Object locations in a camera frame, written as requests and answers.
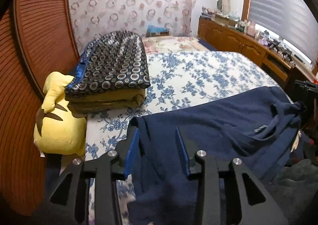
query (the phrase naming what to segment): navy sweater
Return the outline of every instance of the navy sweater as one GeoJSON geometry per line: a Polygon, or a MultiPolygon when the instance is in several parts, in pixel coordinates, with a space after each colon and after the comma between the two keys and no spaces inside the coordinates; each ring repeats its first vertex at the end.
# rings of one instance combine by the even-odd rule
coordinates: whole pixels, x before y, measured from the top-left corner
{"type": "Polygon", "coordinates": [[[266,181],[288,161],[300,128],[303,105],[291,104],[278,87],[260,87],[186,109],[134,118],[141,153],[133,167],[136,201],[131,223],[193,224],[197,181],[183,175],[175,142],[177,127],[200,149],[217,158],[240,157],[266,181]],[[265,125],[262,131],[255,129],[265,125]]]}

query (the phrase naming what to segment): white tag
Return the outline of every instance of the white tag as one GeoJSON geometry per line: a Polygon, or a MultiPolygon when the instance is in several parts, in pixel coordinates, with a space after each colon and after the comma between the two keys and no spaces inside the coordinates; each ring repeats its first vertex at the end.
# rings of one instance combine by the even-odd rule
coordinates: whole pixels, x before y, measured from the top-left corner
{"type": "Polygon", "coordinates": [[[302,133],[301,131],[299,130],[297,132],[297,135],[296,135],[296,139],[292,145],[292,149],[290,150],[290,152],[293,152],[294,150],[296,150],[298,148],[298,144],[299,144],[299,138],[301,137],[302,133]]]}
{"type": "Polygon", "coordinates": [[[33,143],[38,148],[38,150],[40,152],[40,157],[45,158],[45,155],[44,155],[43,151],[40,150],[39,146],[37,145],[37,142],[34,140],[33,143]]]}

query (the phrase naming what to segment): wooden drawer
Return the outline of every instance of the wooden drawer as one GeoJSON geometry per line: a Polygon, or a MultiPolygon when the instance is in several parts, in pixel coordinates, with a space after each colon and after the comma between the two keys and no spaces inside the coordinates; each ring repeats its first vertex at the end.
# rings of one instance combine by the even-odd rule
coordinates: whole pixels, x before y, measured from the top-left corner
{"type": "Polygon", "coordinates": [[[285,82],[288,79],[288,74],[281,70],[275,63],[267,58],[264,58],[263,64],[270,68],[276,75],[285,82]]]}
{"type": "Polygon", "coordinates": [[[266,50],[257,43],[252,43],[247,40],[242,41],[240,53],[250,59],[258,66],[262,65],[263,59],[266,55],[266,50]]]}

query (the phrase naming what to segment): wooden louvered door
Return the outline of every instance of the wooden louvered door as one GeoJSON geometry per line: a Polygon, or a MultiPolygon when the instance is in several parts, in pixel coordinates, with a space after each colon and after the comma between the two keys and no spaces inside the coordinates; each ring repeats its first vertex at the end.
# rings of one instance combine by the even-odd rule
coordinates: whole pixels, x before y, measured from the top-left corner
{"type": "Polygon", "coordinates": [[[79,57],[68,0],[16,0],[15,14],[20,44],[39,87],[52,71],[67,74],[79,57]]]}
{"type": "Polygon", "coordinates": [[[30,215],[44,191],[45,159],[33,144],[41,102],[20,64],[9,17],[0,21],[0,192],[14,211],[30,215]]]}
{"type": "Polygon", "coordinates": [[[45,78],[77,60],[68,0],[16,0],[0,20],[0,199],[17,213],[31,215],[44,196],[33,130],[45,78]]]}

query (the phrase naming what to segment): yellow plush toy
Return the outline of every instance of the yellow plush toy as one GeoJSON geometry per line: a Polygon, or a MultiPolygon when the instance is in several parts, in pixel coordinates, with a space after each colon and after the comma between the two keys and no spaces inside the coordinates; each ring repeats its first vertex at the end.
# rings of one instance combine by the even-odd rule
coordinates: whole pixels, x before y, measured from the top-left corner
{"type": "Polygon", "coordinates": [[[43,92],[46,94],[36,114],[34,143],[46,153],[79,156],[85,153],[86,119],[72,114],[65,100],[65,87],[73,76],[52,72],[47,76],[43,92]]]}

